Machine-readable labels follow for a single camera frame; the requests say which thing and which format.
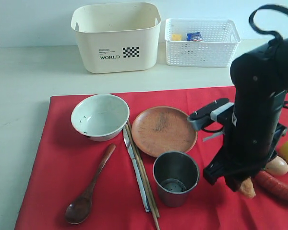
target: white wall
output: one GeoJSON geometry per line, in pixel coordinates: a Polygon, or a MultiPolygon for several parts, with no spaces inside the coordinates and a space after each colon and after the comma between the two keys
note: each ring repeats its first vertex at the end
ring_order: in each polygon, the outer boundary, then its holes
{"type": "MultiPolygon", "coordinates": [[[[0,47],[75,45],[70,27],[72,13],[92,3],[134,0],[0,0],[0,47]]],[[[275,3],[288,7],[288,0],[147,0],[155,4],[162,20],[175,17],[222,17],[232,19],[242,39],[261,37],[248,24],[259,6],[275,3]]],[[[288,37],[288,17],[274,11],[259,11],[257,24],[288,37]]]]}

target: white ceramic bowl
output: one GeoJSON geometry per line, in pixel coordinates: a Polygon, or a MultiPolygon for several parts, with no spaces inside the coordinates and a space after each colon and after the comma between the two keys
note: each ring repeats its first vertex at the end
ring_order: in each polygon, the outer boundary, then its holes
{"type": "Polygon", "coordinates": [[[72,126],[94,141],[106,141],[117,136],[129,119],[127,103],[112,94],[90,96],[76,105],[72,126]]]}

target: egg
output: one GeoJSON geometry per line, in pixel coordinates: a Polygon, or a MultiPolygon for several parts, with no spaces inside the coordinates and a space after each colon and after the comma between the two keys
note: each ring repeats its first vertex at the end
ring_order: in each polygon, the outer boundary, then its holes
{"type": "Polygon", "coordinates": [[[264,170],[273,176],[282,176],[288,172],[288,164],[280,156],[277,156],[267,163],[264,170]]]}

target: knife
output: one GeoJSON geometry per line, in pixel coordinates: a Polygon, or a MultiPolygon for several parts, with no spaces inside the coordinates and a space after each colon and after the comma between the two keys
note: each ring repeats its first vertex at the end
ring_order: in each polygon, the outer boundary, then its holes
{"type": "Polygon", "coordinates": [[[148,204],[148,200],[147,200],[147,196],[146,196],[146,193],[145,193],[145,190],[144,190],[143,180],[142,180],[141,175],[140,175],[138,164],[137,164],[137,162],[135,160],[134,152],[133,152],[132,146],[130,144],[130,139],[129,139],[129,136],[127,134],[126,126],[123,127],[123,137],[124,137],[125,145],[127,147],[127,151],[129,153],[129,156],[130,156],[131,161],[133,163],[136,180],[138,181],[138,185],[139,185],[139,189],[140,189],[140,193],[141,193],[141,197],[142,197],[142,201],[143,201],[143,204],[144,204],[145,211],[149,212],[151,210],[150,210],[150,207],[149,207],[149,204],[148,204]]]}

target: knife handle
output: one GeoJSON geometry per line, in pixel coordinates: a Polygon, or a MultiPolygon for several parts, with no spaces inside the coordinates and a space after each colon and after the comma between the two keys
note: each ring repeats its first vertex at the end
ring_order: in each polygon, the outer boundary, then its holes
{"type": "Polygon", "coordinates": [[[147,203],[147,196],[144,190],[144,186],[143,186],[143,181],[140,175],[140,171],[138,168],[138,164],[136,163],[135,159],[132,159],[132,163],[133,163],[133,167],[134,167],[134,171],[135,171],[135,176],[136,176],[136,180],[138,181],[138,185],[139,185],[139,189],[140,189],[140,193],[141,193],[141,197],[142,197],[142,201],[144,204],[144,208],[146,212],[150,211],[150,207],[147,203]]]}

